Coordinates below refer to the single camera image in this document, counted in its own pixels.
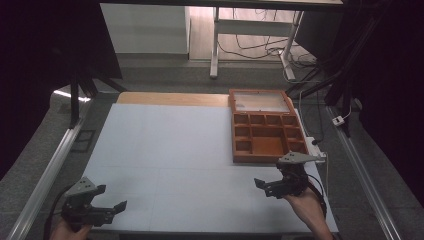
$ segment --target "aluminum rail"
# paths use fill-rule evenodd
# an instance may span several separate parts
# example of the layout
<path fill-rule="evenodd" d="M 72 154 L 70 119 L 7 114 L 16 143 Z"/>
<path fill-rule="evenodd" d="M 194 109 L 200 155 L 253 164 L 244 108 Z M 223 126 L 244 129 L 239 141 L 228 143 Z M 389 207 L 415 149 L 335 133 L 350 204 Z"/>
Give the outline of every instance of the aluminum rail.
<path fill-rule="evenodd" d="M 330 107 L 327 107 L 327 113 L 330 120 L 336 117 L 336 114 L 334 114 Z M 365 195 L 367 196 L 371 207 L 375 211 L 376 217 L 380 222 L 381 228 L 383 229 L 386 238 L 390 240 L 402 239 L 393 221 L 393 218 L 387 210 L 386 204 L 381 199 L 374 185 L 374 182 L 372 181 L 352 140 L 346 137 L 341 128 L 337 128 L 336 130 L 343 144 L 343 147 L 346 150 L 349 160 L 353 166 L 353 169 L 355 170 L 355 173 L 359 178 L 359 182 L 361 183 L 362 188 L 364 189 Z"/>
<path fill-rule="evenodd" d="M 52 159 L 44 170 L 43 175 L 37 183 L 34 191 L 29 197 L 24 209 L 15 222 L 12 230 L 7 237 L 8 240 L 25 239 L 31 226 L 42 206 L 47 194 L 50 191 L 57 174 L 62 168 L 65 159 L 71 150 L 72 143 L 75 141 L 82 124 L 84 123 L 85 116 L 90 108 L 92 101 L 86 102 L 81 107 L 80 119 L 78 120 L 74 129 L 68 129 L 63 136 L 59 146 L 57 147 Z"/>

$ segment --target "white wall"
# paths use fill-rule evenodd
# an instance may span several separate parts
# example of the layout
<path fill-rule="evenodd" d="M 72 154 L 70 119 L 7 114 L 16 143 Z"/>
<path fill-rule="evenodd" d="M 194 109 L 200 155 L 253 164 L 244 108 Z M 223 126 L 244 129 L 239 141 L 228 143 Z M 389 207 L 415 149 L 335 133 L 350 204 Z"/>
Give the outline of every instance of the white wall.
<path fill-rule="evenodd" d="M 101 4 L 101 8 L 116 53 L 188 53 L 188 7 Z"/>

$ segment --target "human hand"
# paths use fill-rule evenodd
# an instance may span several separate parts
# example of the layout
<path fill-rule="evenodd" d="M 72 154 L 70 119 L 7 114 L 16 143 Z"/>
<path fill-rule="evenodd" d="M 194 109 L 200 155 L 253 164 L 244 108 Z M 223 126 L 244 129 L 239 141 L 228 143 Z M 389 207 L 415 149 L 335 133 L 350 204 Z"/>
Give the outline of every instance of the human hand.
<path fill-rule="evenodd" d="M 284 198 L 290 203 L 300 220 L 312 231 L 315 239 L 333 240 L 333 235 L 325 221 L 318 197 L 310 188 L 307 188 L 297 197 L 286 195 Z"/>
<path fill-rule="evenodd" d="M 84 225 L 78 232 L 74 232 L 65 220 L 60 219 L 50 236 L 50 240 L 85 240 L 91 227 Z"/>

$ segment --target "wooden box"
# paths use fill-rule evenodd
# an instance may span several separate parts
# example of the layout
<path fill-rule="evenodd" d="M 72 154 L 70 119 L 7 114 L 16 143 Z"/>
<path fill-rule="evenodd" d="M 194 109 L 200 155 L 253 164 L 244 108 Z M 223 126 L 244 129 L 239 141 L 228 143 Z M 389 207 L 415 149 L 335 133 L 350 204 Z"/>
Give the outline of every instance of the wooden box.
<path fill-rule="evenodd" d="M 276 163 L 289 151 L 308 154 L 293 105 L 283 91 L 230 89 L 233 161 Z"/>

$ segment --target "wooden board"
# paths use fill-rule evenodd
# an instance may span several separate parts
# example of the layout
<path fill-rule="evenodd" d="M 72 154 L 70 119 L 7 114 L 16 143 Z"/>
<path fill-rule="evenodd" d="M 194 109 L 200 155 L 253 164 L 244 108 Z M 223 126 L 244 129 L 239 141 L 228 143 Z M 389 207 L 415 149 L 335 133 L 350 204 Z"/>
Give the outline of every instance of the wooden board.
<path fill-rule="evenodd" d="M 229 107 L 228 94 L 124 92 L 119 95 L 117 103 Z"/>

